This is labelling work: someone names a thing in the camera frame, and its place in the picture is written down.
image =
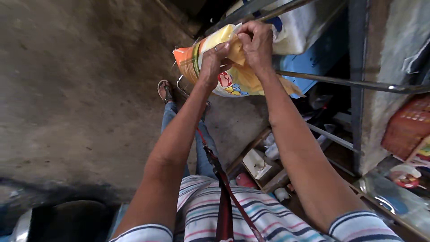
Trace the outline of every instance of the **jeans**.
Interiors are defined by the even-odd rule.
[[[178,113],[178,109],[176,107],[176,103],[169,102],[166,104],[164,108],[163,122],[161,124],[161,132],[163,132],[163,130],[167,127],[167,125],[176,116],[177,113]],[[209,135],[208,129],[206,128],[206,125],[205,125],[205,115],[206,115],[206,110],[199,121],[198,127],[199,127],[199,130],[202,132],[203,138],[206,140],[208,147],[214,152],[214,155],[218,157],[218,150],[215,147],[215,142],[212,139],[212,137]],[[208,161],[206,152],[203,149],[202,138],[200,137],[197,131],[195,133],[195,137],[196,137],[196,152],[197,152],[196,175],[207,176],[215,180],[218,180],[212,170],[212,165]],[[188,165],[185,164],[183,178],[189,175],[190,175],[190,171],[188,170]]]

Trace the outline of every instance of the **left hand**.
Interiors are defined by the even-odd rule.
[[[211,91],[218,84],[218,75],[231,68],[233,63],[227,59],[230,51],[230,43],[220,43],[215,47],[203,53],[202,67],[200,69],[199,80],[197,83],[202,83]]]

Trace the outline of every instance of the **bag strap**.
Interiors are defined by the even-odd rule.
[[[221,188],[221,198],[220,198],[220,205],[218,210],[218,222],[217,222],[216,235],[215,235],[216,241],[228,242],[228,241],[234,240],[233,239],[233,211],[232,211],[231,200],[230,200],[231,198],[234,204],[236,205],[237,209],[239,210],[240,214],[245,219],[245,222],[248,224],[249,228],[254,233],[258,242],[265,242],[265,239],[258,231],[258,229],[255,227],[255,224],[246,214],[245,210],[240,205],[240,203],[234,196],[233,192],[231,191],[227,174],[222,169],[222,166],[218,160],[218,157],[216,157],[213,151],[209,149],[205,139],[203,138],[202,132],[198,128],[197,128],[197,131],[200,134],[200,137],[202,138],[203,149],[206,152],[206,156],[208,158],[209,163],[213,167],[213,171],[215,173],[215,176],[219,180],[219,186]]]

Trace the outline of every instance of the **yellow plastic bag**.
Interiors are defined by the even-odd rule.
[[[246,63],[242,42],[234,31],[239,27],[226,25],[200,42],[188,48],[173,51],[181,73],[192,83],[196,83],[202,66],[203,53],[219,43],[230,40],[230,53],[227,58],[234,62],[233,67],[218,75],[218,85],[213,93],[225,97],[264,95],[263,87],[251,67]],[[287,79],[278,76],[288,94],[303,96],[300,89]]]

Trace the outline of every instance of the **concrete floor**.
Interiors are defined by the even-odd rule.
[[[193,40],[152,0],[0,0],[0,16],[0,226],[40,204],[129,201],[160,133],[156,85]],[[265,100],[210,100],[228,163],[268,125]]]

